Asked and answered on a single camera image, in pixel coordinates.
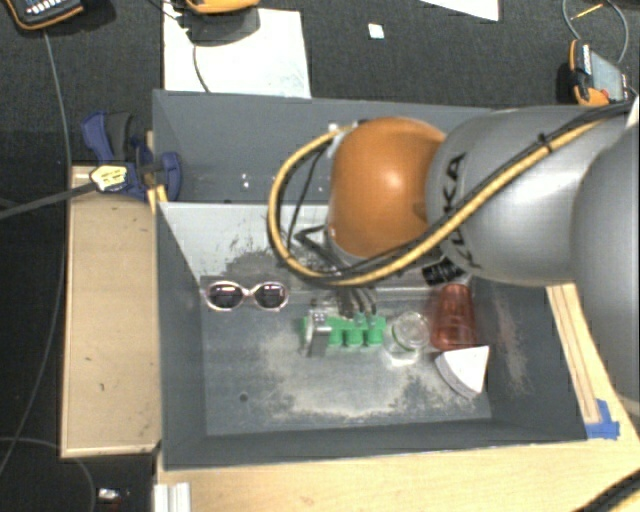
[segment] wooden board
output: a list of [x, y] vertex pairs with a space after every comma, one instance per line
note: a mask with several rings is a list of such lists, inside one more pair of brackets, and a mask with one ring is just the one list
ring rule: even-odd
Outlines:
[[[73, 186], [88, 170], [74, 168]], [[120, 195], [71, 201], [63, 457], [150, 452], [160, 439], [152, 219]]]

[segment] wooden table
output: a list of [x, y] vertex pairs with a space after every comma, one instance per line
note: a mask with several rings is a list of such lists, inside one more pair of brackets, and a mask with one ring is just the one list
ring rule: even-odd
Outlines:
[[[74, 170], [74, 185], [87, 169]], [[92, 193], [70, 206], [63, 457], [150, 452], [160, 439], [152, 213]], [[585, 418], [594, 397], [617, 441], [165, 472], [204, 511], [568, 511], [640, 467], [640, 440], [611, 387], [572, 286], [549, 290]], [[616, 510], [634, 510], [640, 498]]]

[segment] black floor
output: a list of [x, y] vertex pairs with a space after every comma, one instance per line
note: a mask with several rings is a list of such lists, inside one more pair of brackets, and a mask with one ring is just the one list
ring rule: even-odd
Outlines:
[[[263, 0], [262, 6], [302, 11], [316, 97], [495, 108], [568, 101], [561, 78], [571, 34], [559, 0], [502, 3], [497, 24], [418, 0]], [[62, 125], [41, 34], [18, 31], [0, 4], [0, 198], [21, 203], [65, 186]], [[631, 0], [620, 4], [631, 27], [621, 67], [638, 89], [640, 7]], [[369, 39], [370, 22], [384, 26], [385, 40]], [[583, 27], [594, 47], [615, 60], [622, 46], [619, 21], [594, 15]], [[139, 126], [151, 128], [162, 46], [161, 14], [148, 1], [111, 0], [94, 15], [50, 29], [49, 36], [74, 161], [91, 159], [79, 130], [90, 112], [128, 111]], [[37, 376], [64, 238], [61, 206], [0, 222], [0, 437], [14, 435]], [[52, 443], [59, 434], [62, 330], [60, 311], [23, 432]], [[4, 438], [0, 445], [3, 456]], [[95, 487], [123, 492], [121, 511], [149, 507], [151, 457], [91, 460], [88, 468]], [[87, 510], [90, 491], [77, 466], [57, 461], [49, 448], [21, 443], [0, 477], [0, 510]]]

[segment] sunglasses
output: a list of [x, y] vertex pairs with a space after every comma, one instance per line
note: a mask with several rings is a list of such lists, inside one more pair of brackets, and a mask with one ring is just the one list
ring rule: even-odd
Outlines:
[[276, 281], [257, 284], [250, 290], [233, 281], [214, 281], [204, 292], [207, 306], [214, 311], [232, 311], [247, 297], [252, 297], [260, 309], [280, 311], [289, 300], [289, 291]]

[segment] white object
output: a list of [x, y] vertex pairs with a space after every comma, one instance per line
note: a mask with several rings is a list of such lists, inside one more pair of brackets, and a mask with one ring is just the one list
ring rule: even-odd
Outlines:
[[491, 21], [500, 19], [498, 0], [422, 0], [425, 3], [446, 7]]
[[384, 29], [377, 23], [369, 23], [369, 37], [371, 39], [384, 39]]
[[471, 399], [482, 393], [488, 361], [488, 346], [463, 348], [440, 354], [436, 367], [454, 391]]
[[[165, 3], [169, 16], [177, 16]], [[300, 13], [258, 9], [260, 28], [223, 46], [199, 46], [196, 59], [211, 92], [310, 98]], [[193, 44], [177, 21], [164, 17], [164, 88], [204, 91], [193, 63]]]
[[191, 486], [156, 484], [153, 487], [154, 512], [191, 512]]
[[[358, 121], [354, 121], [351, 126], [353, 128], [357, 128], [358, 127]], [[336, 123], [329, 123], [329, 128], [328, 131], [332, 132], [334, 130], [337, 130], [338, 128], [340, 128], [339, 124]], [[339, 135], [336, 135], [333, 140], [331, 141], [331, 144], [329, 144], [329, 147], [327, 148], [327, 158], [329, 160], [333, 159], [333, 156], [335, 155], [336, 151], [338, 150], [338, 146], [340, 146], [340, 144], [342, 144], [342, 139], [344, 139], [348, 133], [351, 133], [351, 131], [348, 132], [342, 132]]]

